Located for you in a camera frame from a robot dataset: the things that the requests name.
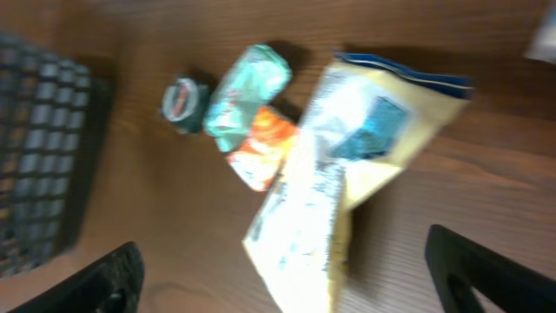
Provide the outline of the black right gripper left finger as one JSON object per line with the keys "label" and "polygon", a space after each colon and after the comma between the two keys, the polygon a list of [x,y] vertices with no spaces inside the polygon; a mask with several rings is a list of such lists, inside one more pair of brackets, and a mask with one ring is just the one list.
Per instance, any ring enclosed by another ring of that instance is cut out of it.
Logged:
{"label": "black right gripper left finger", "polygon": [[10,313],[136,313],[144,277],[142,254],[127,242]]}

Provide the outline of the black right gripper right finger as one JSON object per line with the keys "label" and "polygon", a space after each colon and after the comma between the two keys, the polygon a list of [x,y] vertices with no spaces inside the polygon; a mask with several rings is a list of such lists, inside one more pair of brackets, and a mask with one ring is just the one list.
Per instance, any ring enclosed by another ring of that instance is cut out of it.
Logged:
{"label": "black right gripper right finger", "polygon": [[425,258],[445,312],[479,312],[479,291],[505,312],[554,312],[555,282],[460,234],[434,224]]}

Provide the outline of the orange white tissue pack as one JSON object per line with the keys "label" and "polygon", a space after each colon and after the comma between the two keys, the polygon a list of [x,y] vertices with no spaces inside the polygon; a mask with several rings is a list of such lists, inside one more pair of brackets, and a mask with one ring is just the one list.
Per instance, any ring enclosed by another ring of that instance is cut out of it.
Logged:
{"label": "orange white tissue pack", "polygon": [[272,107],[258,110],[247,138],[227,156],[228,164],[254,191],[266,191],[291,151],[298,128]]}

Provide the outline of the white blue snack bag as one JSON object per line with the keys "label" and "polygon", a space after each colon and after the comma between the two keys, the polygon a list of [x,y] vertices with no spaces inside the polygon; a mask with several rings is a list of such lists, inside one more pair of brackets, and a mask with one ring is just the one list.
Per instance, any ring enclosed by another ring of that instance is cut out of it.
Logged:
{"label": "white blue snack bag", "polygon": [[338,53],[243,246],[284,312],[333,312],[353,209],[396,178],[467,105],[467,77]]}

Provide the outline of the teal snack packet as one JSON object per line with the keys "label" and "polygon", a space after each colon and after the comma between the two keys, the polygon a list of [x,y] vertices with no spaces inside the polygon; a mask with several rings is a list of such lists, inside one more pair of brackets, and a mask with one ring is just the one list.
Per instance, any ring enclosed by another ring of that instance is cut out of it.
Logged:
{"label": "teal snack packet", "polygon": [[284,90],[292,76],[286,60],[266,44],[248,47],[209,99],[205,132],[223,153],[248,136],[257,111]]}

